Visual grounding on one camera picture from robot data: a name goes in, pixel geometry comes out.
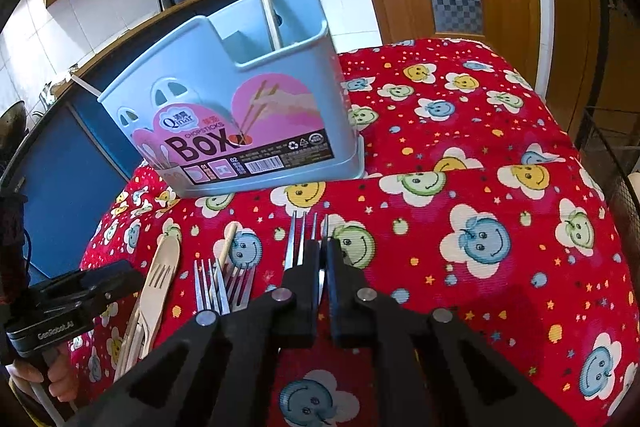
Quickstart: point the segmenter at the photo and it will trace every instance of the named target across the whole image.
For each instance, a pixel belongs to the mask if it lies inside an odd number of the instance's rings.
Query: barcode
[[[264,160],[245,163],[244,166],[249,169],[249,172],[251,172],[251,174],[274,171],[275,169],[282,169],[284,167],[278,156],[272,156],[271,158],[265,158]]]

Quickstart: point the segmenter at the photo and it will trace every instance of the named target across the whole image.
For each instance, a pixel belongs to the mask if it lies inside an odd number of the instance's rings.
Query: metal screw
[[[433,315],[433,318],[436,319],[438,322],[443,322],[443,323],[450,322],[451,319],[453,318],[453,313],[451,313],[446,308],[437,308],[433,311],[431,315]]]
[[[289,288],[276,288],[271,292],[271,297],[274,301],[284,302],[288,301],[293,293]]]
[[[210,326],[216,320],[218,320],[218,315],[211,310],[204,310],[196,315],[196,322],[201,326]]]
[[[378,296],[378,293],[373,288],[360,288],[356,297],[363,302],[369,302],[375,299]]]

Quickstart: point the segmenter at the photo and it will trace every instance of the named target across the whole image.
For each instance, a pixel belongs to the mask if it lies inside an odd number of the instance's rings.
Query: black wire rack
[[[640,202],[628,175],[640,167],[640,112],[587,107],[582,165],[604,193],[622,241],[622,255],[640,295]]]

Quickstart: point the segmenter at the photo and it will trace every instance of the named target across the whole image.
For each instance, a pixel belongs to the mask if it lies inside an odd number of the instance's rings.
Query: red tablecloth
[[[476,42],[425,39],[340,61],[366,179],[179,200],[143,166],[81,267],[128,259],[146,273],[162,234],[180,237],[158,345],[195,314],[193,261],[218,251],[229,222],[261,248],[257,296],[280,283],[290,216],[318,213],[371,286],[416,311],[455,307],[577,424],[602,425],[638,366],[638,308],[602,193],[567,135]],[[71,344],[85,400],[113,381],[134,300]],[[369,353],[333,347],[327,317],[325,297],[314,348],[281,353],[270,427],[375,425]]]

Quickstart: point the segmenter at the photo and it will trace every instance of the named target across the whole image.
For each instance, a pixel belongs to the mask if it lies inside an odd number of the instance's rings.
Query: pink label
[[[132,141],[152,167],[179,166],[196,185],[333,157],[316,101],[295,78],[254,76],[231,105],[228,121],[202,105],[171,103],[156,113],[153,131],[138,129]]]

